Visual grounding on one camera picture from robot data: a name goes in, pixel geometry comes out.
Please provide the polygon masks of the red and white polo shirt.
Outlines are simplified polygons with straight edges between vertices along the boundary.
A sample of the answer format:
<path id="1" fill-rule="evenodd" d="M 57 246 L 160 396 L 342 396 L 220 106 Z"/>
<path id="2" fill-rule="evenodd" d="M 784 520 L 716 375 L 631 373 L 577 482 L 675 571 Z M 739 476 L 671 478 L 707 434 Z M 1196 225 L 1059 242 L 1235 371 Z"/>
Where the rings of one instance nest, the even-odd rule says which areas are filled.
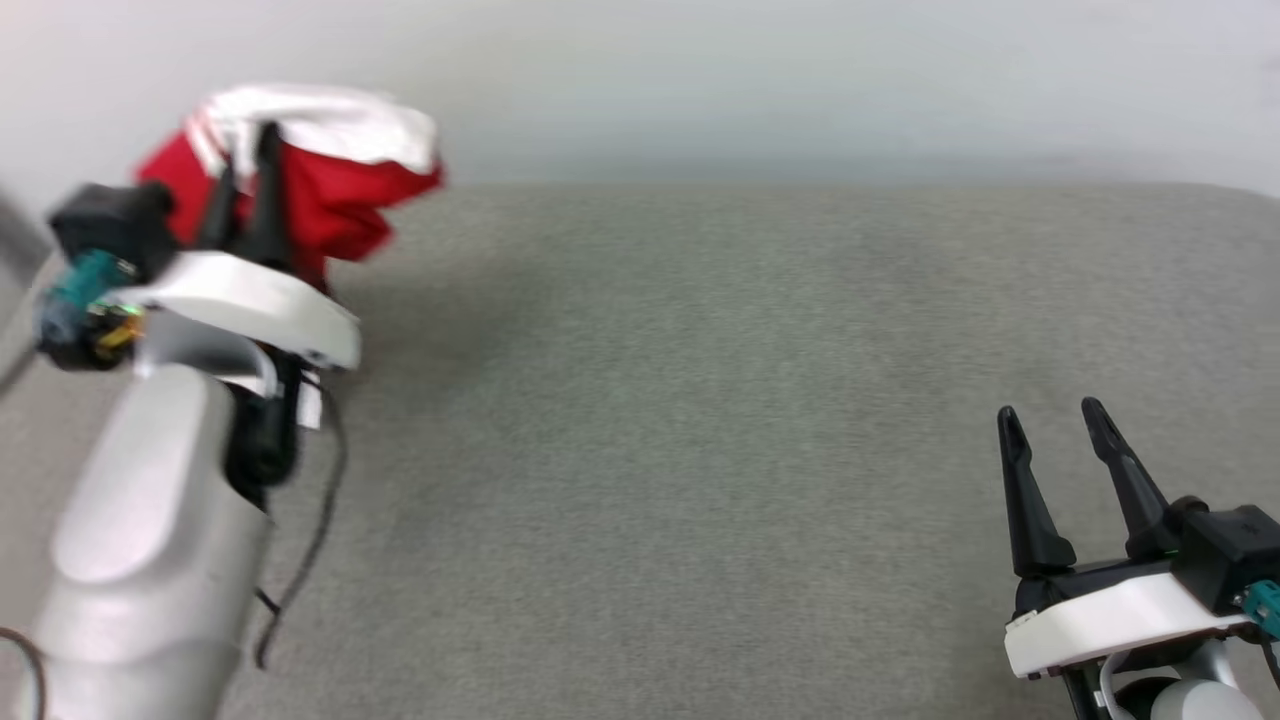
<path id="1" fill-rule="evenodd" d="M 285 209 L 298 273 L 326 283 L 326 261 L 361 263 L 392 236 L 387 209 L 443 186 L 438 123 L 397 99 L 321 85 L 237 85 L 209 95 L 136 169 L 165 184 L 173 233 L 193 243 L 227 164 L 236 168 L 237 215 L 246 222 L 257 188 L 259 131 L 284 141 Z"/>

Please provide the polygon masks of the grey fabric sofa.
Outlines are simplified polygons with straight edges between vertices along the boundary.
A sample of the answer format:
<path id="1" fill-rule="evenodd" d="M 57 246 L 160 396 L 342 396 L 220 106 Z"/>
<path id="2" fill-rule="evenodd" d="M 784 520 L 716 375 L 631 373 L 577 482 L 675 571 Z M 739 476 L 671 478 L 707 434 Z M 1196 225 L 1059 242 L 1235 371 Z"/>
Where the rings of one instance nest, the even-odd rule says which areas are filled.
<path id="1" fill-rule="evenodd" d="M 1280 518 L 1280 200 L 1207 186 L 452 188 L 334 265 L 349 466 L 225 720 L 1073 720 L 1009 671 L 995 418 L 1084 561 Z"/>

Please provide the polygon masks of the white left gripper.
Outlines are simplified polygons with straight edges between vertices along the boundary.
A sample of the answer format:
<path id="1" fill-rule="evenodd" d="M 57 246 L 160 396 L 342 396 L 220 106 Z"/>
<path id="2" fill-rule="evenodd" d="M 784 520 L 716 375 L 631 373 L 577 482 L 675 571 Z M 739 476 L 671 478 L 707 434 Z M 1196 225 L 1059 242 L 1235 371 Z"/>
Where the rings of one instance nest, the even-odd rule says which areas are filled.
<path id="1" fill-rule="evenodd" d="M 248 261 L 216 252 L 228 251 L 239 232 L 241 190 L 236 164 L 227 163 L 195 234 L 195 249 L 201 251 L 179 254 L 148 284 L 102 296 L 108 304 L 142 313 L 137 375 L 180 364 L 271 397 L 282 387 L 275 352 L 319 369 L 358 368 L 362 338 L 356 315 L 284 274 L 294 273 L 284 146 L 278 123 L 260 128 L 253 202 L 243 232 Z"/>

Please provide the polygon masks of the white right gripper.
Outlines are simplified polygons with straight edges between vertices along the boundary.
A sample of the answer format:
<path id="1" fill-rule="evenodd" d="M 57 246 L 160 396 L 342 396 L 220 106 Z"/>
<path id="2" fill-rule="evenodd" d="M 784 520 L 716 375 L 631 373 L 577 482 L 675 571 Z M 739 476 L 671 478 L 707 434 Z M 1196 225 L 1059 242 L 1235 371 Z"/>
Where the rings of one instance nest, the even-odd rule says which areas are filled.
<path id="1" fill-rule="evenodd" d="M 1082 415 L 1120 503 L 1126 556 L 1148 560 L 1074 566 L 1075 550 L 1053 524 L 1020 419 L 1014 407 L 1001 407 L 998 452 L 1018 578 L 1012 618 L 1004 629 L 1012 675 L 1043 676 L 1123 651 L 1252 626 L 1238 607 L 1215 611 L 1175 578 L 1178 534 L 1167 524 L 1167 500 L 1098 398 L 1084 397 Z"/>

